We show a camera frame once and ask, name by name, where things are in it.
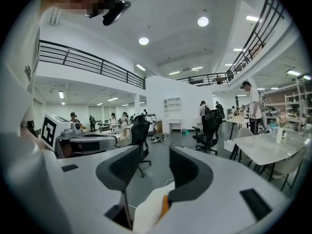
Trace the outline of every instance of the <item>black cap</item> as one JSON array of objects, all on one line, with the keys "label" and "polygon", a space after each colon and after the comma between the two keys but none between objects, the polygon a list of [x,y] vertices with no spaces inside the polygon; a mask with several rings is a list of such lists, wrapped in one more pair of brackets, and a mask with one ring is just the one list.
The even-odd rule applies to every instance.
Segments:
[{"label": "black cap", "polygon": [[248,81],[244,81],[240,88],[243,89],[245,85],[251,86],[251,84]]}]

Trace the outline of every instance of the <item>man in white shirt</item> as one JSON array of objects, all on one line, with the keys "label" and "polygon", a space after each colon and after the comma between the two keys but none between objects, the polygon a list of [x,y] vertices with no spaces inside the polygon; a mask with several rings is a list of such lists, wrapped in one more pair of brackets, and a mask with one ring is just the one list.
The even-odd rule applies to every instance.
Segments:
[{"label": "man in white shirt", "polygon": [[32,0],[17,18],[0,52],[0,131],[45,145],[25,127],[35,119],[33,92],[39,61],[39,21],[50,7],[90,14],[108,10],[113,0]]},{"label": "man in white shirt", "polygon": [[248,81],[244,81],[240,88],[243,88],[245,91],[249,92],[250,102],[248,105],[245,105],[245,107],[249,106],[250,130],[254,135],[257,135],[258,126],[262,118],[262,113],[259,108],[259,92],[256,88],[253,88]]}]

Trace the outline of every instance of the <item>round ceiling light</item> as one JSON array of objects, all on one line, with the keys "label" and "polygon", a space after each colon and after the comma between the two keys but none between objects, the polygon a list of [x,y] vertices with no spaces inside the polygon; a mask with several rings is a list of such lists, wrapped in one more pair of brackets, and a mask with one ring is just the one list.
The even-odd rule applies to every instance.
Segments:
[{"label": "round ceiling light", "polygon": [[198,19],[198,25],[201,27],[207,26],[208,23],[209,23],[209,20],[206,17],[202,17],[202,18]]},{"label": "round ceiling light", "polygon": [[141,38],[138,40],[138,42],[139,42],[141,45],[146,45],[146,44],[149,42],[149,40],[148,40],[148,38],[146,38],[146,37],[141,37]]}]

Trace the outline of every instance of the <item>black fisheye border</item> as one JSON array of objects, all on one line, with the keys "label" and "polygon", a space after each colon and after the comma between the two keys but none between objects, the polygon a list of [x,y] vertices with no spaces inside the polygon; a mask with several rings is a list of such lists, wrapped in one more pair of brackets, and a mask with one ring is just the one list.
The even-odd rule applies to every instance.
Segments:
[{"label": "black fisheye border", "polygon": [[[0,31],[1,47],[11,26],[15,22],[15,19],[29,1],[30,0],[0,0],[2,8],[2,30]],[[311,61],[312,30],[309,19],[307,18],[311,7],[310,1],[311,0],[280,0],[280,2],[287,9],[297,24],[297,27],[299,28],[302,38],[306,44]],[[292,226],[296,226],[299,228],[299,230],[310,229],[310,214],[308,214],[308,212],[312,205],[312,187],[309,186],[311,181],[312,171],[311,168],[309,168],[304,183],[301,185],[301,188],[299,189],[293,203],[281,216],[281,218],[274,224],[274,226],[269,231],[267,231],[267,233],[288,233],[290,231],[290,224]],[[11,192],[7,189],[3,181],[2,174],[0,176],[0,186],[1,197],[4,199],[1,208],[2,212],[4,212],[4,214],[2,214],[2,228],[5,229],[7,225],[11,232],[18,232],[23,229],[23,231],[31,231],[32,233],[43,233],[43,230],[41,230],[34,222],[30,220],[29,216],[22,210],[19,203],[13,198]]]}]

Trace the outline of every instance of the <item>office chair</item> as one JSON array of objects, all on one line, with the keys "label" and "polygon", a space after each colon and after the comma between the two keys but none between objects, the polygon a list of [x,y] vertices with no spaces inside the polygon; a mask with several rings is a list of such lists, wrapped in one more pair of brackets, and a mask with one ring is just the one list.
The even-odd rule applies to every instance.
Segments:
[{"label": "office chair", "polygon": [[215,146],[218,143],[218,129],[222,123],[222,116],[218,110],[211,110],[207,113],[206,116],[202,117],[203,123],[203,134],[198,134],[200,128],[193,127],[195,129],[195,134],[193,136],[196,139],[197,143],[203,144],[196,145],[197,150],[204,150],[205,152],[212,151],[215,155],[218,154],[216,150],[211,149],[211,147]]},{"label": "office chair", "polygon": [[[139,155],[140,155],[140,164],[141,163],[149,163],[152,165],[150,160],[144,160],[146,156],[149,154],[148,145],[146,142],[146,137],[148,134],[148,130],[150,127],[150,123],[146,120],[144,115],[136,116],[134,119],[134,125],[131,128],[132,141],[129,145],[138,145],[139,146]],[[143,150],[143,143],[146,145],[146,150]],[[138,166],[139,171],[141,172],[141,177],[144,177],[144,172]]]}]

